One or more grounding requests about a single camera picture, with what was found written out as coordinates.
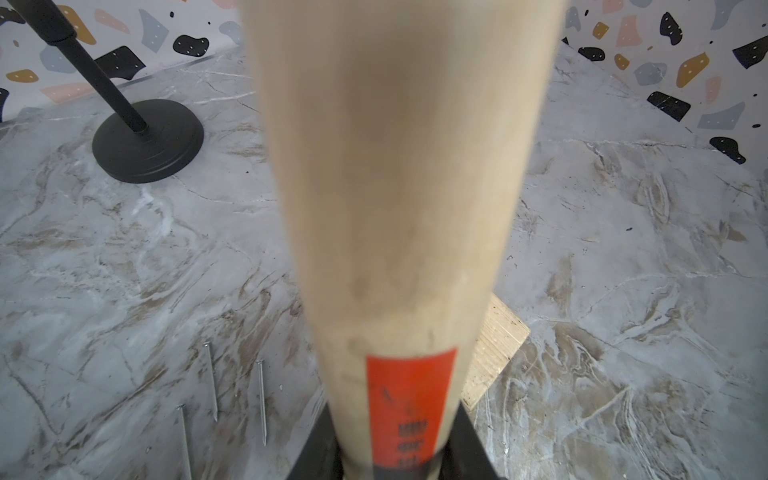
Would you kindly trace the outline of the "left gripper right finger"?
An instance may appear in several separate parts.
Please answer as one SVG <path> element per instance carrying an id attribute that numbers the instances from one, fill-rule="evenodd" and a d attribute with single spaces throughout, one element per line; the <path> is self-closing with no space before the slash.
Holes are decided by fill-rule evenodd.
<path id="1" fill-rule="evenodd" d="M 499 480 L 466 408 L 460 404 L 443 452 L 442 480 Z"/>

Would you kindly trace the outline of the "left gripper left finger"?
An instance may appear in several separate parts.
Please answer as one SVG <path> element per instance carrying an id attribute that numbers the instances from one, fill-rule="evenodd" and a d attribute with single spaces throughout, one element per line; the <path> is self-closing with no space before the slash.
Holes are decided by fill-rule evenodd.
<path id="1" fill-rule="evenodd" d="M 317 417 L 287 480 L 341 480 L 342 458 L 328 405 Z"/>

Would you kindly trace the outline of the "wooden block with nails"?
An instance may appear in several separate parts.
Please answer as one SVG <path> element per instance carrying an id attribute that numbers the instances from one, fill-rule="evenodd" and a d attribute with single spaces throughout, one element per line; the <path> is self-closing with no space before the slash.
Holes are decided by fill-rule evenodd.
<path id="1" fill-rule="evenodd" d="M 489 300 L 461 400 L 473 410 L 530 335 L 530 328 L 495 294 Z"/>

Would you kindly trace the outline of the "wooden handle claw hammer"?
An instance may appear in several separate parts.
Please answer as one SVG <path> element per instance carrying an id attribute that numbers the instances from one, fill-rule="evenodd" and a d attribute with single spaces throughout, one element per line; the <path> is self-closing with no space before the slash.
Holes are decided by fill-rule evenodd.
<path id="1" fill-rule="evenodd" d="M 344 474 L 432 479 L 566 3 L 239 9 Z"/>

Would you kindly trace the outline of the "steel nail middle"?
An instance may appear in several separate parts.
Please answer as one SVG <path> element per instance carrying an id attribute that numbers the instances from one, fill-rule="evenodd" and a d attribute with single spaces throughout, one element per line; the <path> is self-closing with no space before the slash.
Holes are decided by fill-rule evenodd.
<path id="1" fill-rule="evenodd" d="M 266 447 L 268 442 L 268 420 L 266 409 L 266 388 L 264 374 L 264 360 L 259 358 L 256 361 L 258 381 L 259 381 L 259 410 L 261 418 L 261 436 L 262 444 Z"/>

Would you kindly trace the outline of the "steel nail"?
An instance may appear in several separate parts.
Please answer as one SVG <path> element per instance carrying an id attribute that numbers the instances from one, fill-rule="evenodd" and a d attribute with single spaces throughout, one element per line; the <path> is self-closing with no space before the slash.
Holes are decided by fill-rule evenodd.
<path id="1" fill-rule="evenodd" d="M 261 418 L 261 436 L 262 444 L 266 447 L 268 442 L 268 420 L 266 409 L 266 388 L 264 374 L 264 360 L 259 358 L 256 361 L 258 381 L 259 381 L 259 410 Z"/>
<path id="2" fill-rule="evenodd" d="M 178 423 L 181 429 L 181 445 L 182 445 L 181 449 L 182 449 L 182 465 L 183 465 L 183 471 L 184 471 L 184 479 L 192 480 L 193 479 L 192 463 L 191 463 L 191 457 L 190 457 L 190 451 L 189 451 L 188 434 L 186 429 L 186 416 L 185 416 L 184 404 L 180 404 L 176 407 L 176 414 L 177 414 Z"/>
<path id="3" fill-rule="evenodd" d="M 215 368 L 214 368 L 214 361 L 213 361 L 213 354 L 212 354 L 212 344 L 210 341 L 206 341 L 204 343 L 204 351 L 206 355 L 208 382 L 210 386 L 210 395 L 211 395 L 211 402 L 212 402 L 212 407 L 211 407 L 212 417 L 215 422 L 218 422 L 219 421 L 219 404 L 218 404 Z"/>

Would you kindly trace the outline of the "steel nail far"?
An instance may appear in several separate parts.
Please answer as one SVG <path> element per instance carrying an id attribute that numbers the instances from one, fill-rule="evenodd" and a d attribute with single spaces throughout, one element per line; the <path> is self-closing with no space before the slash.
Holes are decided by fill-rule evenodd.
<path id="1" fill-rule="evenodd" d="M 204 351 L 206 355 L 208 382 L 210 386 L 210 395 L 211 395 L 211 402 L 212 402 L 212 407 L 211 407 L 212 417 L 215 422 L 218 422 L 219 421 L 219 404 L 218 404 L 215 368 L 214 368 L 214 361 L 213 361 L 213 354 L 212 354 L 212 344 L 210 341 L 206 341 L 204 343 Z"/>

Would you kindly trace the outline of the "steel nail near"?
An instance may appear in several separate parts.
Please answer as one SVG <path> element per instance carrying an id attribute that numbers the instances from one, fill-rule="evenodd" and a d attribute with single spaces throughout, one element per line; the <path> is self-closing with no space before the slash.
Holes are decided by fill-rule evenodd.
<path id="1" fill-rule="evenodd" d="M 183 471 L 184 471 L 184 479 L 192 480 L 193 479 L 192 463 L 191 463 L 191 457 L 190 457 L 190 451 L 189 451 L 188 434 L 186 429 L 186 416 L 185 416 L 184 404 L 180 404 L 176 407 L 176 414 L 177 414 L 178 423 L 181 429 L 181 445 L 182 445 L 181 449 L 182 449 L 182 465 L 183 465 Z"/>

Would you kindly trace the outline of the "microphone on black stand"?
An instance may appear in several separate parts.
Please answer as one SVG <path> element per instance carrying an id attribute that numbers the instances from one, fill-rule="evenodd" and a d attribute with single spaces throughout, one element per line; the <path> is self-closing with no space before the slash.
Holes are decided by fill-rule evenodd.
<path id="1" fill-rule="evenodd" d="M 53 2 L 10 5 L 114 110 L 92 141 L 93 155 L 108 175 L 131 184 L 155 182 L 176 174 L 197 156 L 204 129 L 191 110 L 163 99 L 130 103 L 79 44 L 74 26 Z"/>

